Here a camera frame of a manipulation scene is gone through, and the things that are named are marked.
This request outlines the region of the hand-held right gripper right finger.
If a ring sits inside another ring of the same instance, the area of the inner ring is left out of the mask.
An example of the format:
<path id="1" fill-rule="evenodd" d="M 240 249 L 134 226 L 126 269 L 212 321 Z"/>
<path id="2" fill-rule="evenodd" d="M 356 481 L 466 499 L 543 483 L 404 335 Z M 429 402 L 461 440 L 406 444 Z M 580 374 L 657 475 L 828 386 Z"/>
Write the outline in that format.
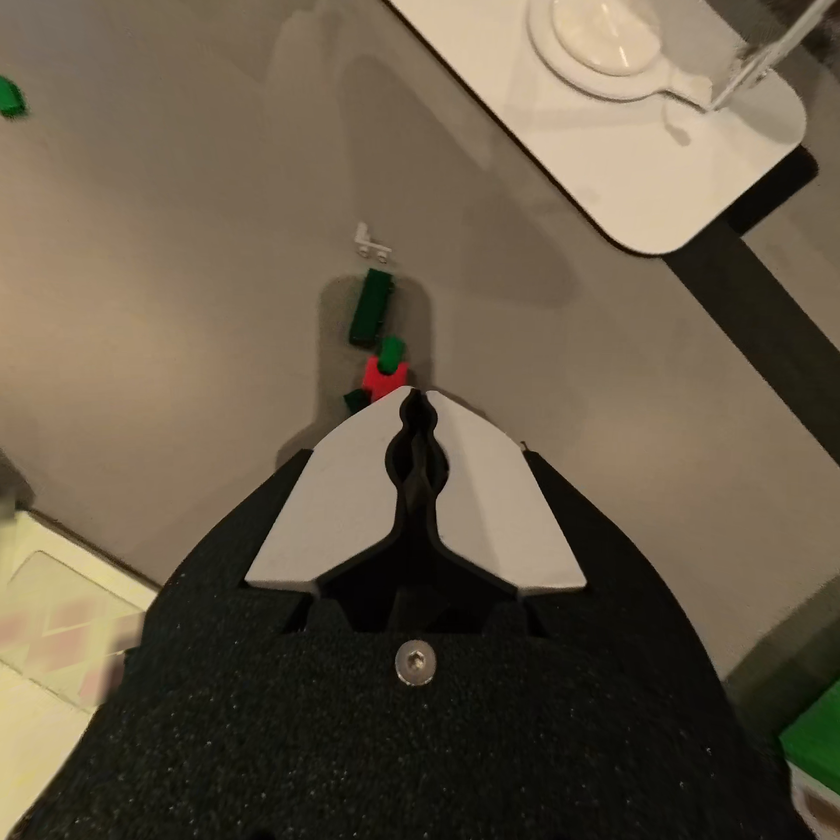
<path id="1" fill-rule="evenodd" d="M 448 465 L 435 501 L 442 545 L 521 595 L 584 589 L 585 575 L 520 445 L 445 394 L 425 396 Z"/>

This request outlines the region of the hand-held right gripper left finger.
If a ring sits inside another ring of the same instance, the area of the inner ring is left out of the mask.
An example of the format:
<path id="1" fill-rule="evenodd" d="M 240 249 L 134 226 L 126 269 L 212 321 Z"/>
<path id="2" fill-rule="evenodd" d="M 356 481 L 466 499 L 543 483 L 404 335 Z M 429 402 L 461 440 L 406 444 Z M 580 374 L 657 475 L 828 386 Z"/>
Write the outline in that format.
<path id="1" fill-rule="evenodd" d="M 247 585 L 314 595 L 327 575 L 389 536 L 397 488 L 385 457 L 412 394 L 409 385 L 397 388 L 315 446 L 245 574 Z"/>

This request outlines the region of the red toy brick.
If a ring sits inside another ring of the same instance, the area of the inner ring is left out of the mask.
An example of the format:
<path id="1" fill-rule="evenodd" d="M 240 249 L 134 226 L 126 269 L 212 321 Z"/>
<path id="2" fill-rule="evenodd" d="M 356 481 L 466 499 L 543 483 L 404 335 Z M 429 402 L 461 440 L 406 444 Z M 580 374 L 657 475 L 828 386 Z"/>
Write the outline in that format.
<path id="1" fill-rule="evenodd" d="M 370 397 L 371 403 L 375 403 L 406 386 L 409 370 L 409 364 L 402 361 L 393 373 L 383 373 L 379 369 L 378 358 L 372 355 L 366 361 L 361 388 Z"/>

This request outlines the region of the long dark green brick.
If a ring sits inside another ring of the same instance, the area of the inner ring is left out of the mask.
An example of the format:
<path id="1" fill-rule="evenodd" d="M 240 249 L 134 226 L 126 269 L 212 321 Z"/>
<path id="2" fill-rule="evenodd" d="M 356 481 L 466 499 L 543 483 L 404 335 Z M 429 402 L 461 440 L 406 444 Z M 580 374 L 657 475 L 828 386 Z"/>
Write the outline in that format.
<path id="1" fill-rule="evenodd" d="M 393 276 L 381 269 L 369 269 L 351 319 L 348 341 L 353 347 L 375 347 L 385 324 L 395 289 Z"/>

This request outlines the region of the pale green instruction booklet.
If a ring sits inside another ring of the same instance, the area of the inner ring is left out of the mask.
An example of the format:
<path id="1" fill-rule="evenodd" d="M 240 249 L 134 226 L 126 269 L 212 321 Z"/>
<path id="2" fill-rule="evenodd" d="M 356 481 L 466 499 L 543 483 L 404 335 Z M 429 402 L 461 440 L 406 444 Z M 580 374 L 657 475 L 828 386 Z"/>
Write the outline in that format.
<path id="1" fill-rule="evenodd" d="M 33 512 L 2 520 L 2 838 L 115 690 L 159 590 Z"/>

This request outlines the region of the green toy set box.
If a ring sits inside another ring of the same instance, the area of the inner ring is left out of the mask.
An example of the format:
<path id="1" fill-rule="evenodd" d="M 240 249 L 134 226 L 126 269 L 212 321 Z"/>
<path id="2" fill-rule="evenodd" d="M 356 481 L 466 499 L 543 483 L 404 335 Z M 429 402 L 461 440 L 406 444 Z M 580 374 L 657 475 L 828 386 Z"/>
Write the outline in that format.
<path id="1" fill-rule="evenodd" d="M 821 839 L 839 838 L 839 683 L 780 736 L 795 809 Z"/>

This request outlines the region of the grey desk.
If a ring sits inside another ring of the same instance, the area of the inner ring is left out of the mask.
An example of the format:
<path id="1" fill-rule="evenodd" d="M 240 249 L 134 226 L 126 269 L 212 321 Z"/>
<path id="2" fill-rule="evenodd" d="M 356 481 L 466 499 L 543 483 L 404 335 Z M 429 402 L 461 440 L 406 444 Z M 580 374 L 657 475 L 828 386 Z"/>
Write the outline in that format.
<path id="1" fill-rule="evenodd" d="M 163 584 L 12 838 L 813 838 L 747 682 L 838 595 L 838 83 L 809 180 L 674 255 L 582 212 L 382 2 L 2 2 L 2 463 Z M 315 593 L 251 561 L 363 360 L 357 222 L 417 385 L 514 438 L 586 576 L 447 571 L 425 395 L 396 537 Z"/>

